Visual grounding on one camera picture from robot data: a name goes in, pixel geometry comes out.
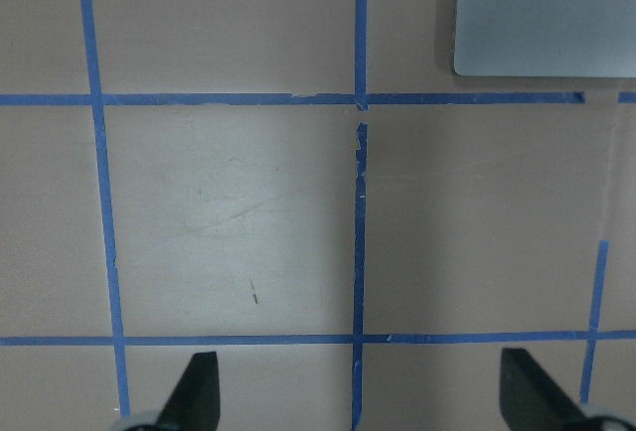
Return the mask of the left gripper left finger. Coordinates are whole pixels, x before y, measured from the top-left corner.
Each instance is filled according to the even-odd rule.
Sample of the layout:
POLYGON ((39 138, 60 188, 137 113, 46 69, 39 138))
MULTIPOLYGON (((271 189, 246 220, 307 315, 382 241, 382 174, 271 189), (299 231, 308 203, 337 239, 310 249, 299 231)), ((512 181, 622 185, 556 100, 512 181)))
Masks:
POLYGON ((216 352, 193 354, 152 430, 215 431, 220 423, 216 352))

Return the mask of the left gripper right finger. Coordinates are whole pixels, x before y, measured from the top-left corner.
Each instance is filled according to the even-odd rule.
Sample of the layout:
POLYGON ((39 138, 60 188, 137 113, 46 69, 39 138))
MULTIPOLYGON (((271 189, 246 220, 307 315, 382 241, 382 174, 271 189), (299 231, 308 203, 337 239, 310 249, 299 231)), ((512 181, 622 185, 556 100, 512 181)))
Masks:
POLYGON ((602 430, 602 418, 586 417, 526 349, 503 348, 499 408, 510 430, 602 430))

